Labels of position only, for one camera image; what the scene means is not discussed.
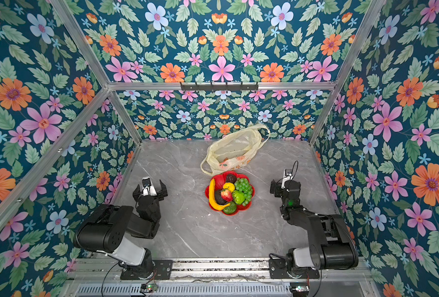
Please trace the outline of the green grapes bunch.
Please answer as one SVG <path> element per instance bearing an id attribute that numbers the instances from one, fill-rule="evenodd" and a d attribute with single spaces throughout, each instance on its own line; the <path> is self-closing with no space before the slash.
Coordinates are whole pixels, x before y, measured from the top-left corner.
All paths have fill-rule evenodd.
<path id="1" fill-rule="evenodd" d="M 239 178 L 234 183 L 234 185 L 236 187 L 236 190 L 241 191 L 246 195 L 246 201 L 241 205 L 243 207 L 248 206 L 252 200 L 252 192 L 253 192 L 253 188 L 252 188 L 251 184 L 249 183 L 248 179 Z"/>

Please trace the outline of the green bell pepper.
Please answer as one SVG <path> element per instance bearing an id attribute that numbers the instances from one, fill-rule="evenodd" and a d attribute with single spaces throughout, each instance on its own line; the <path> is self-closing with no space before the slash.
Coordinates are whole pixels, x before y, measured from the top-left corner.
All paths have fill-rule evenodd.
<path id="1" fill-rule="evenodd" d="M 234 203 L 237 205 L 241 205 L 246 201 L 246 195 L 241 191 L 235 190 L 232 195 Z"/>

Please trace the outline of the yellow banana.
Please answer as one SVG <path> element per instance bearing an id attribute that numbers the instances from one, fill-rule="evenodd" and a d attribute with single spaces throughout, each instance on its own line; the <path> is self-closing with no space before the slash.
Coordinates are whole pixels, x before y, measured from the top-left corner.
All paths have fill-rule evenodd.
<path id="1" fill-rule="evenodd" d="M 209 187 L 208 187 L 208 201 L 209 201 L 209 205 L 216 211 L 222 211 L 225 208 L 229 207 L 231 205 L 231 203 L 227 203 L 225 205 L 219 205 L 216 202 L 215 199 L 215 186 L 216 186 L 216 182 L 214 179 L 211 179 Z"/>

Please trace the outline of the dark brown avocado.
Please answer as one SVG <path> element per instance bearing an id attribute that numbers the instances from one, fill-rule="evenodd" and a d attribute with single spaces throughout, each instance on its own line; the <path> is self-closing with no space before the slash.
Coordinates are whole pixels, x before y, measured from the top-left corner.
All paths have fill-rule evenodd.
<path id="1" fill-rule="evenodd" d="M 226 205 L 228 202 L 226 200 L 223 199 L 223 197 L 221 196 L 221 190 L 216 190 L 215 191 L 215 202 L 218 205 Z"/>

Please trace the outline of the red flower-shaped plate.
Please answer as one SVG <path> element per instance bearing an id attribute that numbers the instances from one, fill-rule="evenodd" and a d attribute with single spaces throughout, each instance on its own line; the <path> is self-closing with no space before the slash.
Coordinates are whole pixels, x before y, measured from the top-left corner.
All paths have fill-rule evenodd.
<path id="1" fill-rule="evenodd" d="M 221 174 L 217 174 L 217 175 L 215 175 L 212 179 L 214 179 L 215 180 L 215 182 L 216 182 L 216 186 L 215 186 L 215 191 L 216 190 L 222 190 L 223 189 L 223 185 L 224 185 L 224 183 L 226 183 L 226 181 L 225 181 L 225 178 L 226 178 L 226 176 L 227 176 L 227 174 L 235 174 L 237 177 L 238 177 L 238 179 L 239 178 L 245 178 L 245 179 L 248 179 L 248 181 L 249 181 L 249 183 L 251 184 L 251 182 L 250 182 L 250 180 L 249 180 L 249 178 L 245 175 L 245 174 L 241 174 L 241 173 L 237 173 L 237 172 L 233 172 L 233 171 L 230 171 L 230 172 L 224 172 L 224 173 L 221 173 Z M 254 187 L 253 187 L 253 185 L 251 184 L 251 186 L 252 186 L 252 188 L 253 188 L 253 192 L 252 192 L 252 198 L 254 197 L 254 195 L 255 195 L 255 189 L 254 189 Z M 207 200 L 208 200 L 208 187 L 209 187 L 209 185 L 206 187 L 206 189 L 205 189 L 205 197 L 207 198 Z M 246 207 L 243 207 L 242 205 L 238 205 L 238 211 L 234 214 L 234 215 L 236 215 L 237 213 L 239 213 L 239 212 L 242 212 L 242 211 L 245 211 L 245 210 L 248 210 L 250 207 L 251 207 L 251 205 L 252 205 L 252 200 L 251 200 L 251 202 L 249 203 L 249 205 L 248 206 L 246 206 Z"/>

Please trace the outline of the green avocado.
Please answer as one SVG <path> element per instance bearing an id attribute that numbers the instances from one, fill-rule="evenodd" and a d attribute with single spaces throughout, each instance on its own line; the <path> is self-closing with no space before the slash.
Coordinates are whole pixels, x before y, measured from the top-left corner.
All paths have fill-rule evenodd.
<path id="1" fill-rule="evenodd" d="M 232 201 L 231 203 L 229 203 L 228 206 L 226 206 L 222 212 L 226 215 L 234 215 L 236 212 L 238 211 L 238 205 Z"/>

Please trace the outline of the dark purple round fruit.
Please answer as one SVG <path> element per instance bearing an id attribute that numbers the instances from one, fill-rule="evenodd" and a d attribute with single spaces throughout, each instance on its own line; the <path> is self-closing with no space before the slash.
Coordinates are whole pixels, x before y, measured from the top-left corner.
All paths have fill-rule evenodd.
<path id="1" fill-rule="evenodd" d="M 227 183 L 232 183 L 234 184 L 236 181 L 238 180 L 238 177 L 235 174 L 227 174 L 225 181 Z"/>

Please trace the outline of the red apple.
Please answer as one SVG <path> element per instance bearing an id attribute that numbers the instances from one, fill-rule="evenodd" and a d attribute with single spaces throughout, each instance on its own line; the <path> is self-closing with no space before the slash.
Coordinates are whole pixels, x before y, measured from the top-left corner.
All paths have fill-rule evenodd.
<path id="1" fill-rule="evenodd" d="M 221 198 L 227 203 L 233 200 L 233 193 L 229 189 L 222 189 L 220 195 Z"/>

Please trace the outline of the cream plastic bag orange print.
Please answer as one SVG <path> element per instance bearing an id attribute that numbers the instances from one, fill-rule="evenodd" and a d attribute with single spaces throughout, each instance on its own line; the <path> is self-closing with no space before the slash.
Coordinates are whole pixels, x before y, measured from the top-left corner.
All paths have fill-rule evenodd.
<path id="1" fill-rule="evenodd" d="M 269 140 L 271 132 L 264 124 L 256 124 L 233 132 L 212 143 L 200 169 L 214 176 L 246 166 Z"/>

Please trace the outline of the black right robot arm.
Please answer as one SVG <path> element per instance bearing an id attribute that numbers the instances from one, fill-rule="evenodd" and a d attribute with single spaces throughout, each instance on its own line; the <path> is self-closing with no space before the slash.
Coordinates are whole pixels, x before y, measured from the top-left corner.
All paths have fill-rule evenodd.
<path id="1" fill-rule="evenodd" d="M 291 248 L 278 266 L 293 278 L 314 270 L 348 270 L 358 266 L 357 248 L 341 215 L 320 214 L 301 203 L 301 183 L 282 178 L 271 181 L 270 193 L 281 199 L 280 213 L 291 226 L 306 231 L 307 247 Z"/>

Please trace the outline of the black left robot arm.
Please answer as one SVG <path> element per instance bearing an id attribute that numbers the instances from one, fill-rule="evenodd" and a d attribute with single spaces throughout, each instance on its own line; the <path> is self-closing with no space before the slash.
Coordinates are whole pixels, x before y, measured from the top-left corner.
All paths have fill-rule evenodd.
<path id="1" fill-rule="evenodd" d="M 152 240 L 160 227 L 160 202 L 168 196 L 160 181 L 156 190 L 150 177 L 142 179 L 132 196 L 135 206 L 100 205 L 79 227 L 73 244 L 89 252 L 104 254 L 118 261 L 121 279 L 149 279 L 156 272 L 151 251 L 130 240 Z"/>

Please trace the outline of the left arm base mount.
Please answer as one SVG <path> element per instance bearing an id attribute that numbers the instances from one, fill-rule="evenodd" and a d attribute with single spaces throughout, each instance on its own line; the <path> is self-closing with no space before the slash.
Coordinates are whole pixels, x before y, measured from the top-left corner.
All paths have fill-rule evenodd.
<path id="1" fill-rule="evenodd" d="M 172 260 L 144 260 L 139 266 L 125 266 L 121 280 L 169 280 L 173 270 Z"/>

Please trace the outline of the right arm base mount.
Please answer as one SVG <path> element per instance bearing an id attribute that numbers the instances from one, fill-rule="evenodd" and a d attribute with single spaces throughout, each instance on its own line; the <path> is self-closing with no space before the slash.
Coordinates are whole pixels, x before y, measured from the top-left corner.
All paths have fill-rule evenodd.
<path id="1" fill-rule="evenodd" d="M 281 256 L 269 254 L 269 274 L 271 279 L 320 279 L 319 271 L 313 267 L 299 267 L 293 261 L 292 254 Z"/>

